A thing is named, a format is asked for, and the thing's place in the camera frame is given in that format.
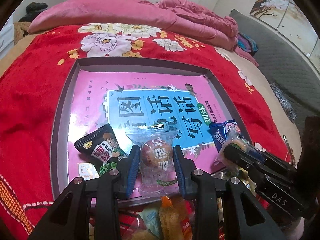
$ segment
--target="white flower print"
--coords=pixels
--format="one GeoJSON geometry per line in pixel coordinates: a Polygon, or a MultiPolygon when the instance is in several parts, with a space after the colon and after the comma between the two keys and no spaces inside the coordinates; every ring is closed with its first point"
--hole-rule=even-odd
{"type": "Polygon", "coordinates": [[[131,50],[131,41],[137,38],[112,33],[91,34],[82,39],[81,49],[87,51],[87,57],[122,57],[122,54],[131,50]]]}
{"type": "Polygon", "coordinates": [[[262,148],[260,143],[254,143],[254,147],[257,148],[259,151],[266,152],[267,150],[265,148],[262,148]]]}
{"type": "Polygon", "coordinates": [[[216,48],[216,47],[214,47],[214,48],[215,48],[216,52],[218,52],[221,55],[221,57],[224,57],[227,61],[231,61],[232,62],[231,58],[226,53],[224,53],[219,48],[216,48]]]}
{"type": "Polygon", "coordinates": [[[249,78],[243,73],[242,70],[238,71],[239,76],[248,84],[248,86],[252,86],[252,83],[249,78]]]}
{"type": "Polygon", "coordinates": [[[115,30],[112,23],[90,23],[85,26],[81,26],[78,29],[79,33],[112,33],[117,34],[119,31],[115,30]]]}
{"type": "Polygon", "coordinates": [[[114,29],[118,32],[122,32],[123,35],[129,35],[136,38],[149,38],[150,36],[156,37],[157,33],[161,30],[157,27],[148,25],[135,25],[135,24],[115,24],[114,29]]]}
{"type": "Polygon", "coordinates": [[[161,47],[164,47],[167,51],[183,51],[185,48],[181,47],[177,41],[172,41],[170,39],[154,39],[161,47]]]}

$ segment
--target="floral pattern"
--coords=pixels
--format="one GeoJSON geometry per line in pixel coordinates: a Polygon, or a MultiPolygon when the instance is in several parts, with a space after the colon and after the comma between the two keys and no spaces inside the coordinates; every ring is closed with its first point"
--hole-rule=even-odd
{"type": "Polygon", "coordinates": [[[250,79],[247,78],[247,76],[243,73],[242,70],[239,70],[238,74],[249,86],[252,86],[252,83],[251,83],[250,79]]]}
{"type": "Polygon", "coordinates": [[[112,33],[118,34],[119,31],[114,29],[114,24],[111,23],[90,23],[81,26],[78,29],[79,33],[112,33]]]}
{"type": "Polygon", "coordinates": [[[157,27],[148,25],[134,25],[134,24],[115,24],[114,30],[122,32],[123,35],[131,35],[136,38],[149,38],[150,36],[156,37],[157,33],[161,30],[157,27]]]}
{"type": "Polygon", "coordinates": [[[142,40],[137,40],[134,42],[134,44],[132,45],[133,50],[141,50],[143,47],[143,43],[145,43],[142,40]]]}
{"type": "Polygon", "coordinates": [[[214,48],[215,48],[216,52],[218,52],[221,55],[221,57],[225,58],[227,61],[231,61],[232,62],[231,58],[226,53],[224,53],[219,48],[216,48],[216,47],[214,47],[214,48]]]}
{"type": "Polygon", "coordinates": [[[131,41],[137,38],[127,35],[115,35],[112,33],[91,34],[82,39],[81,49],[88,52],[87,57],[121,57],[131,50],[131,41]]]}
{"type": "Polygon", "coordinates": [[[168,36],[168,34],[164,31],[160,32],[160,38],[163,39],[163,38],[166,38],[168,36]]]}
{"type": "Polygon", "coordinates": [[[179,37],[178,35],[174,35],[174,39],[177,41],[181,41],[181,43],[183,44],[183,46],[188,47],[188,48],[193,48],[193,45],[186,40],[185,37],[179,37]]]}
{"type": "Polygon", "coordinates": [[[74,58],[74,59],[79,58],[80,55],[78,54],[77,50],[78,49],[73,49],[73,50],[68,51],[69,58],[74,58]]]}
{"type": "Polygon", "coordinates": [[[167,51],[183,51],[184,48],[179,45],[177,41],[172,41],[170,39],[154,39],[154,42],[156,42],[161,47],[164,47],[167,51]]]}
{"type": "Polygon", "coordinates": [[[59,61],[58,61],[58,65],[62,65],[64,63],[64,59],[62,58],[62,59],[60,59],[59,61]]]}
{"type": "Polygon", "coordinates": [[[127,53],[122,54],[122,56],[123,57],[142,57],[139,52],[134,53],[132,51],[128,51],[127,53]]]}

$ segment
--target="pink quilt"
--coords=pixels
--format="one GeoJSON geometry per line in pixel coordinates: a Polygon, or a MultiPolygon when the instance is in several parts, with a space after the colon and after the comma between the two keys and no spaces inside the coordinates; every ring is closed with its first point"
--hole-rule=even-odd
{"type": "MultiPolygon", "coordinates": [[[[221,18],[187,0],[161,0],[156,5],[143,0],[68,0],[39,14],[28,31],[93,22],[150,25],[226,50],[234,50],[237,44],[238,25],[233,18],[221,18]]],[[[249,53],[241,56],[257,65],[249,53]]]]}

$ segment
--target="metal screw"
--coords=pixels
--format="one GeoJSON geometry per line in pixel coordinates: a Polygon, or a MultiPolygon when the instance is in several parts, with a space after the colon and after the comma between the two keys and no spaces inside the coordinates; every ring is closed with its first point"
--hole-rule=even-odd
{"type": "Polygon", "coordinates": [[[203,174],[203,170],[201,170],[201,169],[196,169],[196,170],[193,171],[193,174],[194,174],[194,175],[197,175],[197,176],[201,176],[201,175],[203,174]]]}
{"type": "Polygon", "coordinates": [[[119,171],[118,171],[117,169],[112,169],[111,171],[109,171],[109,174],[110,174],[111,176],[116,176],[116,175],[119,174],[119,171]]]}
{"type": "Polygon", "coordinates": [[[233,184],[239,184],[239,183],[240,183],[240,180],[239,180],[237,177],[232,177],[232,178],[231,178],[231,182],[232,182],[233,184]]]}
{"type": "Polygon", "coordinates": [[[81,177],[76,177],[74,180],[73,180],[73,183],[74,184],[80,184],[82,182],[82,178],[81,177]]]}

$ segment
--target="black snack package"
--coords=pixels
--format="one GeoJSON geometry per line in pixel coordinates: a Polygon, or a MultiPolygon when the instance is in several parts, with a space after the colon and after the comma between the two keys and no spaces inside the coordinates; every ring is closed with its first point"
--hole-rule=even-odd
{"type": "Polygon", "coordinates": [[[119,160],[128,157],[119,147],[115,133],[109,123],[77,140],[74,146],[88,157],[100,176],[115,169],[119,160]]]}

